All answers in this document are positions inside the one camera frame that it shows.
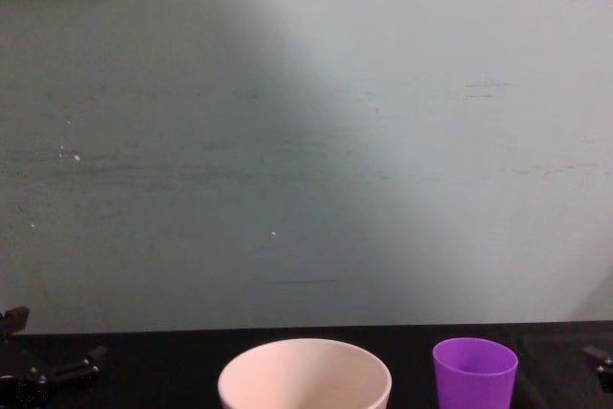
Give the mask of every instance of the plastic cup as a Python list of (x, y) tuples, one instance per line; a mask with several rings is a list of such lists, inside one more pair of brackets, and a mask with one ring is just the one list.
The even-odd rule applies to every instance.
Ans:
[(217, 389), (224, 409), (385, 409), (392, 376), (354, 345), (292, 339), (237, 356)]
[(486, 339), (444, 340), (432, 351), (440, 409), (509, 409), (518, 359)]

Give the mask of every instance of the black clamp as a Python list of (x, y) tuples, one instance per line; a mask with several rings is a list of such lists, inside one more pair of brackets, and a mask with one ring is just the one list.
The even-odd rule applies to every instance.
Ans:
[(106, 348), (97, 347), (71, 363), (44, 363), (9, 340), (25, 328), (28, 314), (26, 307), (0, 314), (0, 408), (40, 407), (58, 393), (90, 387), (106, 358)]
[(585, 362), (587, 368), (596, 373), (605, 393), (613, 393), (613, 356), (596, 347), (585, 347)]

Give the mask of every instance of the black tabletop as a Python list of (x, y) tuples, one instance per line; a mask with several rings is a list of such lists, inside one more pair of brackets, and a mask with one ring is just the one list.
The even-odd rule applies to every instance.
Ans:
[(587, 345), (613, 352), (613, 322), (385, 326), (304, 329), (229, 329), (87, 335), (21, 335), (19, 345), (46, 361), (70, 360), (97, 345), (108, 349), (98, 385), (61, 398), (52, 407), (218, 408), (216, 381), (237, 354), (265, 342), (322, 337), (350, 342), (379, 356), (389, 367), (389, 409), (436, 408), (432, 347), (449, 337), (484, 337), (519, 356), (512, 408), (613, 408), (587, 371)]

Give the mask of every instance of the wall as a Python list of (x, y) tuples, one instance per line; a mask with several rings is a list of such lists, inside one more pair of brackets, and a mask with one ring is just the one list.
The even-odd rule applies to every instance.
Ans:
[(612, 1), (0, 0), (0, 307), (613, 319)]

